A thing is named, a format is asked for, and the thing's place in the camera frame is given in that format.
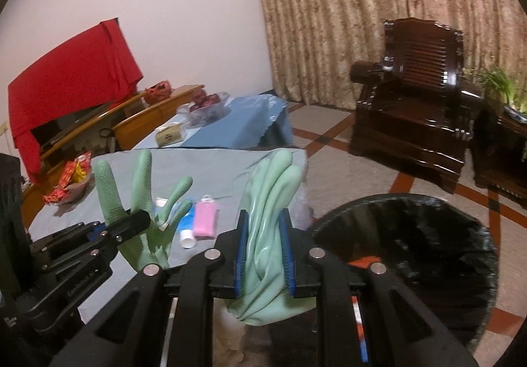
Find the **curtain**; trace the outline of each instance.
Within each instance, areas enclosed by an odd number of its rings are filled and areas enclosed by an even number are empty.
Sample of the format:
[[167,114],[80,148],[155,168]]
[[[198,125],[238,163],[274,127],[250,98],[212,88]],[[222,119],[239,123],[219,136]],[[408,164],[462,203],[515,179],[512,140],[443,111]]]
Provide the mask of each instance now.
[[350,83],[349,70],[357,60],[381,59],[387,19],[433,19],[461,29],[468,69],[500,65],[515,74],[527,68],[527,16],[518,0],[262,3],[273,86],[281,97],[307,104],[355,108],[360,86]]

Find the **green rubber glove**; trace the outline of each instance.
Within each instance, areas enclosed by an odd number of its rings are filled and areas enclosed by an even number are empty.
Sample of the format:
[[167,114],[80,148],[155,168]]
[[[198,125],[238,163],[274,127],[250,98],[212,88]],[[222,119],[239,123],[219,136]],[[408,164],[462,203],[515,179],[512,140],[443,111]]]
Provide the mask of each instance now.
[[287,208],[302,181],[289,150],[278,150],[254,168],[240,209],[249,213],[249,237],[242,296],[225,300],[241,322],[265,325],[309,311],[315,298],[295,299],[286,288],[278,215]]
[[[93,172],[104,221],[107,226],[111,226],[125,217],[126,211],[121,204],[115,178],[108,162],[105,160],[97,161],[93,164]],[[150,150],[141,151],[132,180],[130,212],[143,209],[149,213],[151,222],[147,230],[119,246],[119,252],[136,271],[142,270],[144,266],[150,263],[156,263],[163,268],[169,267],[168,256],[174,234],[179,221],[192,207],[192,202],[190,200],[181,202],[172,217],[170,217],[170,211],[178,199],[190,189],[191,185],[191,177],[184,177],[179,180],[163,209],[154,215],[152,152]]]

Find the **tiled floor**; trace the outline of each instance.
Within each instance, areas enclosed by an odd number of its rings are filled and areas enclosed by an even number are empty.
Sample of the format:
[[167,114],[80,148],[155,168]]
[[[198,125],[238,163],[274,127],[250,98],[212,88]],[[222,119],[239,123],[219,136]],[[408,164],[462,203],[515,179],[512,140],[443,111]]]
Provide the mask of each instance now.
[[499,293],[487,331],[475,351],[491,367],[527,315],[527,211],[474,185],[471,157],[454,194],[347,152],[354,115],[316,105],[290,104],[294,142],[309,156],[309,201],[320,217],[331,209],[375,193],[412,192],[445,199],[489,227],[500,251]]

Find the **red cloth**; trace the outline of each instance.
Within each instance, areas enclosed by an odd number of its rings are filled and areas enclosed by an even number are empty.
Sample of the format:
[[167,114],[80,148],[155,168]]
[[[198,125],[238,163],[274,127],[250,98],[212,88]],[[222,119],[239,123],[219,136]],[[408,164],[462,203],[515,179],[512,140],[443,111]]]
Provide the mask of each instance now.
[[7,87],[15,147],[32,181],[40,173],[35,127],[135,92],[143,74],[117,19],[106,20],[46,53]]

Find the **silver bolt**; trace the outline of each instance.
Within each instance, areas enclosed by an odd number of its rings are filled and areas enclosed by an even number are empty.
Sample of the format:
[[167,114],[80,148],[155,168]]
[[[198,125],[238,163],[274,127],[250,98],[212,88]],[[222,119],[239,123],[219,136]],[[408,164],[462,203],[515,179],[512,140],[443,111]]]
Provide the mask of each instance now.
[[376,275],[382,275],[384,272],[386,272],[386,266],[382,263],[373,263],[371,266],[370,266],[370,269],[372,270],[372,272]]
[[218,249],[212,248],[205,251],[205,258],[209,260],[216,260],[221,255],[220,251]]
[[143,268],[143,273],[147,276],[155,276],[159,273],[159,266],[155,263],[147,264]]
[[322,258],[326,255],[326,251],[324,251],[322,248],[312,248],[309,250],[309,255],[313,258]]

